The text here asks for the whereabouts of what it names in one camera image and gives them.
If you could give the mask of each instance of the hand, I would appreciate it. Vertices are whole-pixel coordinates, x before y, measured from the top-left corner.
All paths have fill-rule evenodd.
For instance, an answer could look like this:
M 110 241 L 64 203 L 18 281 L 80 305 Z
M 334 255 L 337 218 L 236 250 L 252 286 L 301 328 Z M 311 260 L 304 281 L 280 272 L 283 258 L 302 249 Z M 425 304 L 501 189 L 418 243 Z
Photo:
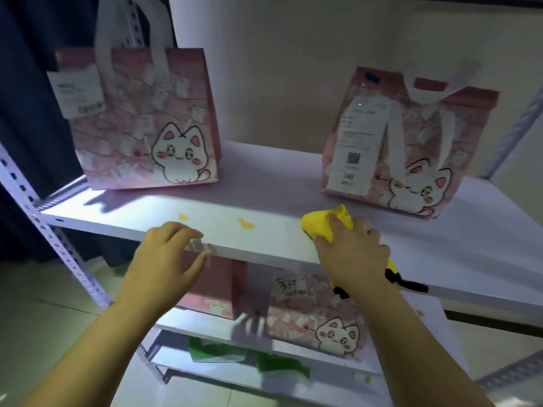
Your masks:
M 210 251 L 184 268 L 183 250 L 204 235 L 178 222 L 151 228 L 136 250 L 115 305 L 148 316 L 153 323 L 175 306 L 197 280 Z
M 333 243 L 329 244 L 324 237 L 315 237 L 314 243 L 319 260 L 330 279 L 349 295 L 353 289 L 374 289 L 389 284 L 384 276 L 387 268 L 390 248 L 379 245 L 381 233 L 368 230 L 363 217 L 353 219 L 352 230 L 330 213 L 330 226 L 334 232 Z

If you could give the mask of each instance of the dark curtain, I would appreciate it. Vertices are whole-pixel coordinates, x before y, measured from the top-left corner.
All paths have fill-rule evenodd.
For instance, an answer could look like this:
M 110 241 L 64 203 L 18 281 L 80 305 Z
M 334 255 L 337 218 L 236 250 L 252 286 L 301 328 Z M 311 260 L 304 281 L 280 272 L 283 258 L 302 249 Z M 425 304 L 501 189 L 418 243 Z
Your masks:
M 98 0 L 0 0 L 0 142 L 41 198 L 82 174 L 68 123 L 46 71 L 55 49 L 91 47 Z M 55 257 L 40 233 L 0 191 L 0 258 Z M 102 255 L 112 266 L 132 258 L 138 243 L 65 230 L 85 260 Z

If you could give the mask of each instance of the white shelf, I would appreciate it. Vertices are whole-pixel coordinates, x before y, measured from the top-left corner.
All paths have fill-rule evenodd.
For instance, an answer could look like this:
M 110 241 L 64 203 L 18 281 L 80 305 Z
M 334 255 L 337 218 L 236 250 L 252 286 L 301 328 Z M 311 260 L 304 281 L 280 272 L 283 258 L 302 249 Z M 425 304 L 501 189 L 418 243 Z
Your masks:
M 311 403 L 344 407 L 392 406 L 383 377 L 372 376 L 366 384 L 366 375 L 339 366 L 317 363 L 311 366 L 311 381 L 292 373 L 258 373 L 254 355 L 246 363 L 194 363 L 187 350 L 187 338 L 181 335 L 170 345 L 161 345 L 150 361 L 159 366 L 207 379 L 235 384 L 252 390 L 293 397 Z
M 142 240 L 186 215 L 214 253 L 321 271 L 300 217 L 344 203 L 381 230 L 403 277 L 430 294 L 533 316 L 543 308 L 543 230 L 491 183 L 466 177 L 437 220 L 320 192 L 321 156 L 222 142 L 219 182 L 190 187 L 87 189 L 42 211 L 49 224 Z M 255 225 L 244 229 L 238 220 Z
M 312 367 L 326 363 L 370 374 L 382 374 L 377 353 L 371 340 L 369 340 L 360 355 L 361 361 L 356 361 L 322 353 L 286 341 L 274 340 L 262 335 L 271 295 L 271 278 L 273 275 L 273 269 L 262 267 L 258 264 L 249 265 L 248 283 L 240 300 L 240 309 L 244 312 L 236 321 L 197 311 L 173 308 L 159 319 L 156 324 L 157 327 L 174 333 L 224 342 L 281 356 L 295 357 Z M 421 311 L 421 314 L 423 314 L 421 319 L 441 345 L 457 360 L 462 368 L 467 370 L 462 351 L 454 339 L 451 325 L 443 313 L 439 300 L 420 294 L 403 294 L 413 308 Z

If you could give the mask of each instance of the cartoon cat illustration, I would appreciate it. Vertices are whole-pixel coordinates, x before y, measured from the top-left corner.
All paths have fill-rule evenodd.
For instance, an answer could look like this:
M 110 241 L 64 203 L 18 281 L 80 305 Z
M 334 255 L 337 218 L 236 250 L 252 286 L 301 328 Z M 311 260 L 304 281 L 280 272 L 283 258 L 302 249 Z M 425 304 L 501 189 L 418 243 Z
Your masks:
M 430 161 L 427 158 L 418 160 L 406 168 L 404 183 L 392 179 L 390 191 L 393 196 L 388 202 L 390 208 L 432 215 L 451 183 L 452 171 L 445 168 L 431 173 Z
M 343 327 L 340 317 L 327 321 L 316 330 L 319 349 L 340 356 L 352 353 L 358 347 L 359 336 L 358 326 Z
M 182 134 L 170 122 L 160 132 L 152 154 L 153 160 L 164 168 L 164 177 L 171 183 L 193 183 L 211 176 L 211 172 L 205 169 L 208 156 L 197 126 Z

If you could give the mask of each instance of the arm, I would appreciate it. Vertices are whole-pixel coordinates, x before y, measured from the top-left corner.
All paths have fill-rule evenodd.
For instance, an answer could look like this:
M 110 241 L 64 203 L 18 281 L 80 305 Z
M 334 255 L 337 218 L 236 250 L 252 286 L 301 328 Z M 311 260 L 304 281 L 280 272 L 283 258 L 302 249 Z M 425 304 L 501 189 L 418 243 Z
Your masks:
M 136 250 L 115 303 L 85 331 L 22 407 L 109 406 L 138 345 L 198 278 L 209 252 L 183 269 L 203 234 L 180 223 L 152 228 Z
M 317 237 L 324 270 L 357 303 L 398 407 L 492 407 L 483 390 L 449 356 L 402 294 L 384 277 L 390 249 L 380 234 L 354 219 L 348 230 L 329 215 L 334 241 Z

